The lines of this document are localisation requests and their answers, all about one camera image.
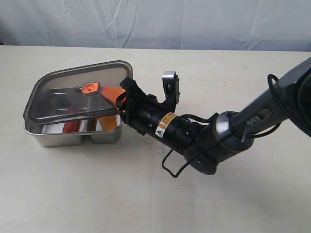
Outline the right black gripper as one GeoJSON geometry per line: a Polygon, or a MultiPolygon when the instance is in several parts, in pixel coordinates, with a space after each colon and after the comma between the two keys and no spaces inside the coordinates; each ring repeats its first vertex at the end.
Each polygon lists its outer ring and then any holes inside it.
{"type": "Polygon", "coordinates": [[[101,95],[115,104],[125,124],[178,153],[195,146],[200,128],[176,115],[175,105],[157,102],[156,96],[145,94],[131,78],[125,78],[120,86],[104,86],[101,95]]]}

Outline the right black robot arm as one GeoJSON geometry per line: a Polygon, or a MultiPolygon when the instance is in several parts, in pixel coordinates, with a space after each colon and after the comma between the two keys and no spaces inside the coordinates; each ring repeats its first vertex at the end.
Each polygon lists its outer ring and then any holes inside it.
{"type": "Polygon", "coordinates": [[[311,61],[307,59],[282,78],[270,74],[268,89],[239,112],[215,113],[208,119],[178,116],[175,84],[165,88],[160,103],[145,94],[131,78],[119,87],[105,86],[101,94],[123,122],[181,154],[186,166],[213,175],[217,165],[249,149],[256,138],[273,133],[289,119],[305,134],[311,133],[311,61]]]}

